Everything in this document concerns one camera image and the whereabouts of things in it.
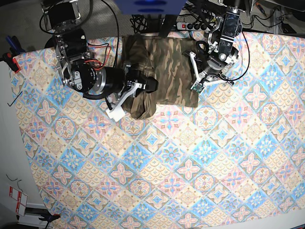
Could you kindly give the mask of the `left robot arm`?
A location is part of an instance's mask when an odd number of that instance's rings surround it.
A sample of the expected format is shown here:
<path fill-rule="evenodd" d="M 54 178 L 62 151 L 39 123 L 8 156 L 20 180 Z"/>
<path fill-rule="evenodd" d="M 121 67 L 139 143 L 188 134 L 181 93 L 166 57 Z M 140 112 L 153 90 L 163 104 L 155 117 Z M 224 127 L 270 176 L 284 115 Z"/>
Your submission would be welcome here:
<path fill-rule="evenodd" d="M 192 0 L 193 11 L 201 24 L 209 31 L 207 39 L 196 42 L 197 56 L 194 57 L 198 75 L 204 79 L 224 76 L 227 68 L 237 62 L 238 50 L 233 47 L 234 39 L 242 33 L 241 12 L 250 14 L 251 0 L 220 0 L 219 4 L 208 0 Z"/>

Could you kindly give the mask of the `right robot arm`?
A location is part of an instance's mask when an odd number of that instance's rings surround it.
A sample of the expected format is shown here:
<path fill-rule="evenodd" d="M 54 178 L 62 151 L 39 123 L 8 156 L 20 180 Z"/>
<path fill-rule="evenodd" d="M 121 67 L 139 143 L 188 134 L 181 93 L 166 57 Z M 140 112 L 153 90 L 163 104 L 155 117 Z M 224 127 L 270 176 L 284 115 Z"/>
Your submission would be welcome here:
<path fill-rule="evenodd" d="M 121 68 L 108 67 L 95 59 L 89 50 L 82 25 L 93 12 L 93 1 L 89 2 L 89 13 L 81 18 L 75 0 L 43 0 L 43 15 L 40 29 L 52 35 L 58 60 L 58 71 L 62 84 L 82 93 L 89 100 L 100 100 L 111 94 L 137 97 L 142 92 L 152 93 L 158 81 L 145 76 L 136 64 L 124 62 Z"/>

